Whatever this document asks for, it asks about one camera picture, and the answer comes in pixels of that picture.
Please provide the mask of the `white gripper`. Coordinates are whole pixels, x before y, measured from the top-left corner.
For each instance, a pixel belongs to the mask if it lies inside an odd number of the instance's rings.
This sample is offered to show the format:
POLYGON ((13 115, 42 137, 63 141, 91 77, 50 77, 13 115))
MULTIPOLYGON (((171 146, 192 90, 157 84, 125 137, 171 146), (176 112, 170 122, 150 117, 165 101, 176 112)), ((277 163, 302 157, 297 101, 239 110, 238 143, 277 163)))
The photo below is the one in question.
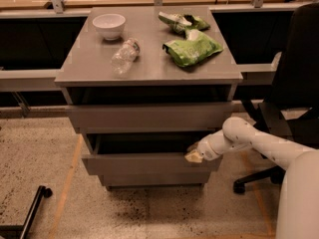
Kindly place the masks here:
POLYGON ((202 163, 202 160, 215 160, 226 151, 226 144, 222 134, 209 134, 195 142, 187 148, 187 153, 184 157, 191 163, 202 163))

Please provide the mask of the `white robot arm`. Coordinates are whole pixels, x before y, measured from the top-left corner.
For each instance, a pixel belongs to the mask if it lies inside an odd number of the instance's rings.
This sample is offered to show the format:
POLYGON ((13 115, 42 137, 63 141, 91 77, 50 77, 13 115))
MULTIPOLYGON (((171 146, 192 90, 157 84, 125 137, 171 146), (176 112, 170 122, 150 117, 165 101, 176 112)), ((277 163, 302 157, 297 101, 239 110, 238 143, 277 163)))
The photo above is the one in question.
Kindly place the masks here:
POLYGON ((190 146, 185 159, 201 163, 250 146, 285 170, 276 239, 319 239, 319 150, 228 118, 222 129, 190 146))

